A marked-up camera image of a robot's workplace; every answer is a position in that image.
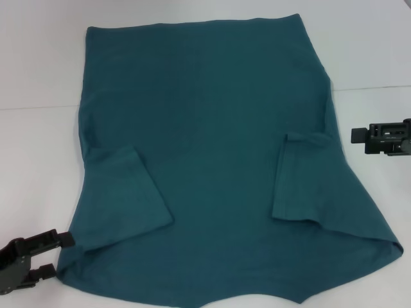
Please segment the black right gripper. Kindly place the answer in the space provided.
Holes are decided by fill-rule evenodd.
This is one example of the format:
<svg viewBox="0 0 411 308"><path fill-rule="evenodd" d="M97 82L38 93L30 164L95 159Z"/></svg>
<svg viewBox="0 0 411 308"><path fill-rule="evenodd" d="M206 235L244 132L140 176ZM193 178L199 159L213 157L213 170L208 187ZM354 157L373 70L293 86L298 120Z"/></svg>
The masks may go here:
<svg viewBox="0 0 411 308"><path fill-rule="evenodd" d="M373 123L351 130L351 144L365 144L366 154L411 155L411 119L400 123Z"/></svg>

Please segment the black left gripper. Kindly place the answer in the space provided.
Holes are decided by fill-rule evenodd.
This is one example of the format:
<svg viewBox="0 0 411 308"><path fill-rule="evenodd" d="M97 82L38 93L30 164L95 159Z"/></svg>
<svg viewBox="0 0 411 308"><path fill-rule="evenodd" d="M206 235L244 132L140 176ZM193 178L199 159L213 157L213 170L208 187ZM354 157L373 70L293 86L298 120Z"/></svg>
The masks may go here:
<svg viewBox="0 0 411 308"><path fill-rule="evenodd" d="M75 245L70 232L58 233L55 229L29 238L17 238L0 250L0 294L33 287L39 280L57 275L53 264L31 269L31 254L41 254L56 248Z"/></svg>

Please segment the teal blue t-shirt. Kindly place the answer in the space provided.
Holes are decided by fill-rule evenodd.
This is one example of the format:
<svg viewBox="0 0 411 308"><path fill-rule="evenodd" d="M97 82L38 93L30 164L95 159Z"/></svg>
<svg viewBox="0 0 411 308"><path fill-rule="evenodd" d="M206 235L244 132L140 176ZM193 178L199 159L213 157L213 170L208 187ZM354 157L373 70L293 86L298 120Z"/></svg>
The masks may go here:
<svg viewBox="0 0 411 308"><path fill-rule="evenodd" d="M403 247L347 163L297 14L90 27L64 284L158 305L301 303Z"/></svg>

